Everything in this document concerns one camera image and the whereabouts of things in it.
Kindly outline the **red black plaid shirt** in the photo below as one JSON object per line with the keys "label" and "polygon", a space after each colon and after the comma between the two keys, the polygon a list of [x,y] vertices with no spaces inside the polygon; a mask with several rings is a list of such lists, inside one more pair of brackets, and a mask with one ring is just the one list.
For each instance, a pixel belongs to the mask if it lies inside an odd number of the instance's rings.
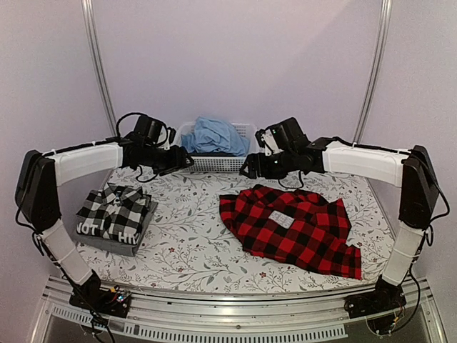
{"label": "red black plaid shirt", "polygon": [[362,278],[361,250],[347,243],[352,225],[342,199],[257,184],[219,197],[224,226],[245,252],[309,272]]}

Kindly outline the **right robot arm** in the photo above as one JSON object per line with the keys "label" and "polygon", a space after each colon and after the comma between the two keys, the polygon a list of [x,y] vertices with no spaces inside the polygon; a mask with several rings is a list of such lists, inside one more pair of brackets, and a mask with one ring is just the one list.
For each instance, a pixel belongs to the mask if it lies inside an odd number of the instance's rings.
{"label": "right robot arm", "polygon": [[385,311],[397,298],[394,287],[403,283],[418,259],[425,233],[433,221],[439,186],[425,147],[388,149],[359,146],[338,137],[306,138],[276,143],[261,142],[263,152],[246,156],[239,172],[249,179],[282,179],[290,172],[353,174],[390,184],[400,189],[396,238],[380,275],[383,283],[369,297],[377,312]]}

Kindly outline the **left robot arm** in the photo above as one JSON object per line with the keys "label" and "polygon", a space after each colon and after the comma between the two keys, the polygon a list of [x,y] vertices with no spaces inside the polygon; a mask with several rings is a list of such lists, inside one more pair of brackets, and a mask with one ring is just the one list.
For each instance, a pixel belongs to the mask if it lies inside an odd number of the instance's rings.
{"label": "left robot arm", "polygon": [[142,146],[128,139],[111,137],[103,141],[24,155],[16,186],[15,202],[25,227],[43,242],[53,263],[74,284],[81,286],[78,297],[91,310],[106,304],[103,290],[89,283],[94,272],[76,250],[61,219],[58,188],[97,172],[148,166],[158,176],[188,168],[194,163],[180,146]]}

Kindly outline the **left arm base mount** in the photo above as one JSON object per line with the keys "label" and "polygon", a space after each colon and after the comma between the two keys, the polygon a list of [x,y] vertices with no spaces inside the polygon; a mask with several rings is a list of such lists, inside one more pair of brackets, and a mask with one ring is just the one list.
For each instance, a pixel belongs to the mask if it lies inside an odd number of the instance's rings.
{"label": "left arm base mount", "polygon": [[101,280],[93,272],[82,285],[71,279],[72,295],[69,304],[86,309],[94,314],[105,314],[113,317],[127,318],[131,306],[131,292],[120,289],[119,285],[104,289]]}

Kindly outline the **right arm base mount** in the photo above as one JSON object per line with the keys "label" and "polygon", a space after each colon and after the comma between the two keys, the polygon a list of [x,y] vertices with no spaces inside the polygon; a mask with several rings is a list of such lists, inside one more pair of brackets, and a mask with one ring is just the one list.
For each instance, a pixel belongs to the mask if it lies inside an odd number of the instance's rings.
{"label": "right arm base mount", "polygon": [[391,334],[404,317],[406,298],[401,285],[393,286],[380,278],[373,291],[344,299],[344,309],[351,319],[376,315],[367,321],[377,335]]}

